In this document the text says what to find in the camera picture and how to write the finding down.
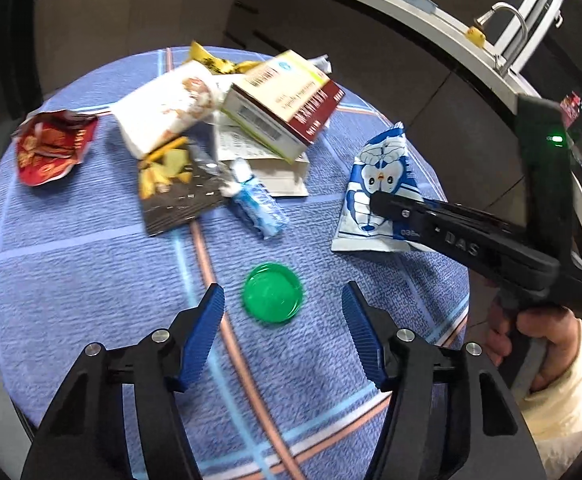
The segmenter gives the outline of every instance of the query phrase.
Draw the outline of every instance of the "faucet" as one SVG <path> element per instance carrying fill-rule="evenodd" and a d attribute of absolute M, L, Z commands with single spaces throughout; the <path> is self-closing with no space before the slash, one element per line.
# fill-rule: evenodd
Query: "faucet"
<path fill-rule="evenodd" d="M 527 39 L 529 38 L 529 28 L 527 27 L 527 23 L 525 22 L 525 19 L 522 17 L 522 14 L 518 12 L 516 7 L 511 6 L 510 4 L 506 4 L 505 2 L 497 2 L 496 4 L 493 4 L 491 10 L 487 10 L 487 12 L 485 12 L 482 16 L 476 18 L 474 22 L 476 22 L 478 28 L 484 32 L 483 28 L 486 22 L 488 22 L 492 18 L 496 10 L 500 9 L 506 9 L 512 12 L 517 17 L 517 19 L 520 20 L 520 25 L 522 26 L 522 38 L 520 38 L 520 40 L 518 41 L 518 44 L 516 45 L 516 48 L 514 48 L 513 51 L 511 52 L 511 55 L 508 56 L 508 59 L 505 62 L 505 64 L 502 65 L 500 68 L 498 67 L 498 56 L 496 55 L 495 68 L 501 77 L 505 77 L 507 75 L 507 70 L 509 70 L 511 64 L 513 64 L 513 62 L 516 60 L 516 57 L 518 57 L 518 54 L 520 54 L 520 51 L 527 43 Z"/>

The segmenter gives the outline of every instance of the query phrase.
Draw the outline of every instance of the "blue gripper pad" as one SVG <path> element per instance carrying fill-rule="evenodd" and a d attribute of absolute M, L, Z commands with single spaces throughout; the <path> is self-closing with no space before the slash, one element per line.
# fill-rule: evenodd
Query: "blue gripper pad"
<path fill-rule="evenodd" d="M 380 388 L 388 379 L 384 364 L 384 350 L 365 308 L 369 308 L 369 304 L 357 283 L 347 283 L 342 289 L 342 313 L 367 379 Z"/>
<path fill-rule="evenodd" d="M 182 349 L 179 382 L 186 389 L 202 375 L 215 333 L 225 313 L 225 290 L 216 283 L 209 286 L 197 308 L 202 313 Z"/>

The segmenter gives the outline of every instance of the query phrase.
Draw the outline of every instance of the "round table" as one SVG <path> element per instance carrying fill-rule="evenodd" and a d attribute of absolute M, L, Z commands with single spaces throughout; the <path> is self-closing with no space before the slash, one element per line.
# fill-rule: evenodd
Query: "round table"
<path fill-rule="evenodd" d="M 210 51 L 235 62 L 263 59 L 225 48 Z M 254 395 L 307 479 L 362 479 L 388 394 L 365 378 L 341 314 L 341 288 L 356 280 L 369 303 L 386 308 L 399 326 L 430 342 L 459 343 L 468 310 L 466 269 L 437 253 L 331 252 L 354 155 L 389 126 L 348 91 L 328 129 L 307 151 L 310 195 L 279 199 L 290 217 L 282 236 L 262 240 L 222 206 L 202 215 L 196 226 L 147 237 L 136 161 L 108 105 L 177 66 L 187 52 L 170 48 L 118 60 L 43 105 L 44 110 L 100 115 L 85 162 L 65 178 L 30 188 L 16 178 L 12 147 L 2 158 L 0 371 L 5 387 L 39 423 L 87 343 L 119 348 L 168 326 L 177 312 L 196 306 L 211 272 L 225 288 L 231 333 L 246 367 L 237 371 L 218 335 L 200 381 L 177 395 L 205 479 L 296 478 L 285 471 L 263 432 L 262 415 L 250 404 Z M 409 149 L 421 193 L 443 199 L 434 171 Z M 208 262 L 198 260 L 200 251 L 208 254 Z M 305 288 L 300 312 L 275 328 L 250 318 L 240 299 L 247 273 L 265 261 L 291 267 Z M 245 374 L 257 385 L 255 393 L 242 387 Z M 130 458 L 141 479 L 146 473 L 132 396 L 132 387 L 125 387 Z"/>

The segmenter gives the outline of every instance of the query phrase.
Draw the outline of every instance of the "black snack package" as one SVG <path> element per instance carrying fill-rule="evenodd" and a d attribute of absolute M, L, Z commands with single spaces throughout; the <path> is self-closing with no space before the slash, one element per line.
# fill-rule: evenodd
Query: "black snack package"
<path fill-rule="evenodd" d="M 138 164 L 138 190 L 149 236 L 164 233 L 215 207 L 224 198 L 218 165 L 188 138 L 178 137 Z"/>

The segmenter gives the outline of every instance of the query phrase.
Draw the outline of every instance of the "crumpled chip bag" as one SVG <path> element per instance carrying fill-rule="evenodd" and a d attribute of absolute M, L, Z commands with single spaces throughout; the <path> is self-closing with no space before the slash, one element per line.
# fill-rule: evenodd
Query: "crumpled chip bag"
<path fill-rule="evenodd" d="M 71 110 L 31 113 L 13 134 L 20 182 L 40 186 L 81 164 L 98 117 Z"/>
<path fill-rule="evenodd" d="M 354 159 L 331 250 L 428 251 L 421 244 L 405 240 L 407 219 L 391 221 L 371 212 L 369 202 L 376 191 L 422 200 L 402 123 L 370 139 Z"/>

